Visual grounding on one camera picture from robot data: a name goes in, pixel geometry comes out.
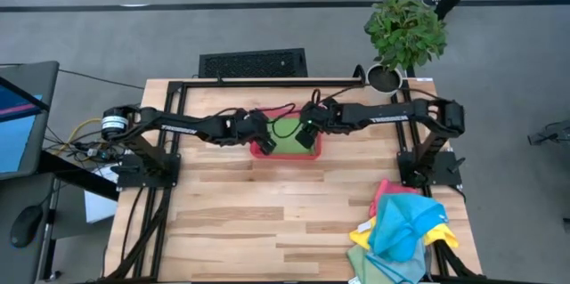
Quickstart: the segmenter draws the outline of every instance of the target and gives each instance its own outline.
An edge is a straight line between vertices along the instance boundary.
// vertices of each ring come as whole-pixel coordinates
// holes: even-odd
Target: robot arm
[[[437,118],[429,113],[433,111]],[[360,103],[338,103],[325,99],[322,104],[308,102],[301,110],[302,130],[297,141],[309,148],[317,133],[350,134],[368,125],[415,120],[432,133],[456,138],[465,131],[463,107],[455,101],[417,99],[397,104],[365,106]]]
[[[437,117],[429,116],[435,112]],[[318,133],[350,134],[369,125],[414,120],[424,124],[431,134],[413,150],[413,159],[400,160],[402,181],[406,186],[421,187],[434,175],[436,155],[449,138],[465,132],[463,107],[455,101],[417,99],[411,102],[365,106],[359,103],[338,103],[328,98],[308,102],[301,110],[302,129],[296,139],[304,147],[313,146]]]
[[[150,130],[191,134],[204,142],[233,146],[257,142],[264,154],[271,154],[275,142],[267,131],[269,119],[261,111],[236,109],[231,115],[205,118],[176,115],[146,107],[117,107],[103,113],[102,137],[109,142],[128,142]]]

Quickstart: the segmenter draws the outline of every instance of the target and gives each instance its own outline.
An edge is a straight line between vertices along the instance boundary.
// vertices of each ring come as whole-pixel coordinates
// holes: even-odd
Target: white paper
[[[117,164],[108,165],[101,167],[101,169],[95,168],[92,172],[99,176],[102,175],[108,181],[117,183],[118,175],[110,170],[112,166]],[[102,219],[111,217],[117,211],[117,202],[111,199],[106,199],[99,195],[95,195],[92,192],[85,192],[85,219],[88,223],[99,222]]]
[[[354,276],[352,279],[348,280],[348,284],[362,284],[358,276]]]
[[[362,224],[358,225],[358,232],[367,231],[367,230],[369,230],[369,229],[371,229],[371,228],[372,228],[372,223],[371,223],[371,221],[369,220],[369,221],[366,222],[366,223],[362,223]]]

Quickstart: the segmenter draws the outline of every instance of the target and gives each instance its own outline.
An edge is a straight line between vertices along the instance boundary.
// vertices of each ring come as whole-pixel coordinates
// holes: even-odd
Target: yellow cable
[[[60,156],[60,154],[66,148],[69,147],[69,142],[73,141],[73,138],[75,138],[75,135],[77,133],[79,133],[79,130],[81,130],[81,128],[83,128],[84,126],[89,125],[91,123],[101,123],[101,119],[100,118],[91,118],[91,119],[88,119],[88,120],[84,121],[83,123],[79,124],[77,127],[75,127],[75,129],[73,130],[73,132],[69,136],[68,141],[64,145],[62,145],[57,151],[55,151],[53,155]]]

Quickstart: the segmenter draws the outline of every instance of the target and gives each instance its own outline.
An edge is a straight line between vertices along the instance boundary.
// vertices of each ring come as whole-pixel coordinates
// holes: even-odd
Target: pink cloth
[[[382,194],[398,194],[398,193],[419,194],[419,192],[416,189],[413,189],[412,187],[405,187],[397,183],[392,183],[385,178],[382,180],[382,182],[380,182],[380,186],[376,191],[376,195],[374,195],[374,200],[370,203],[369,216],[370,217],[376,216],[376,205],[378,204],[378,201],[380,200]]]

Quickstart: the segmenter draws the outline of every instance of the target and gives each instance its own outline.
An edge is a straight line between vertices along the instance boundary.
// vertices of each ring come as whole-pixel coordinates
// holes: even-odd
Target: green towel
[[[394,284],[381,270],[366,259],[366,249],[354,245],[346,252],[354,273],[362,284]]]
[[[275,132],[277,132],[279,136],[291,134],[293,129],[295,129],[295,133],[291,136],[287,138],[279,138],[273,133],[272,124],[267,124],[267,130],[269,130],[271,138],[277,143],[275,150],[273,150],[273,154],[313,155],[314,146],[308,150],[295,139],[295,135],[297,135],[297,132],[301,130],[299,118],[282,118],[275,123]]]

